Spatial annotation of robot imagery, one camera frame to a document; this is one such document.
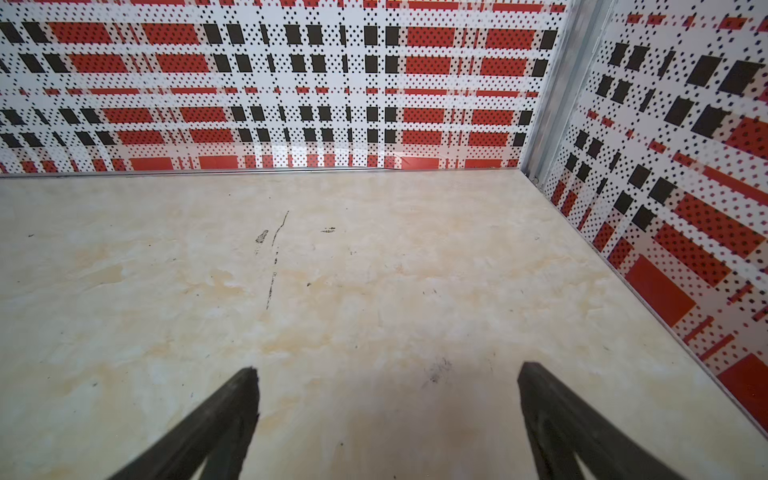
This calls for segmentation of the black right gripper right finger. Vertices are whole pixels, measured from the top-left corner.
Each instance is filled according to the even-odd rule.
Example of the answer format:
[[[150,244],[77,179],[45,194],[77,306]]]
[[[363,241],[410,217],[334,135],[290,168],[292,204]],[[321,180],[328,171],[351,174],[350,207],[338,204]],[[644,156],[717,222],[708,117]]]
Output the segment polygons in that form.
[[[540,479],[679,479],[538,362],[517,378],[520,404]]]

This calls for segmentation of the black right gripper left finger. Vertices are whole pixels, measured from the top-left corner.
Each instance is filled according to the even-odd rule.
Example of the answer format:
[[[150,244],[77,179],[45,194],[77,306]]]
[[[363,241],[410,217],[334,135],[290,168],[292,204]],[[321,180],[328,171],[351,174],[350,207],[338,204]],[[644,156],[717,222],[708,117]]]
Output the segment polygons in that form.
[[[240,369],[114,479],[237,479],[259,420],[259,376]]]

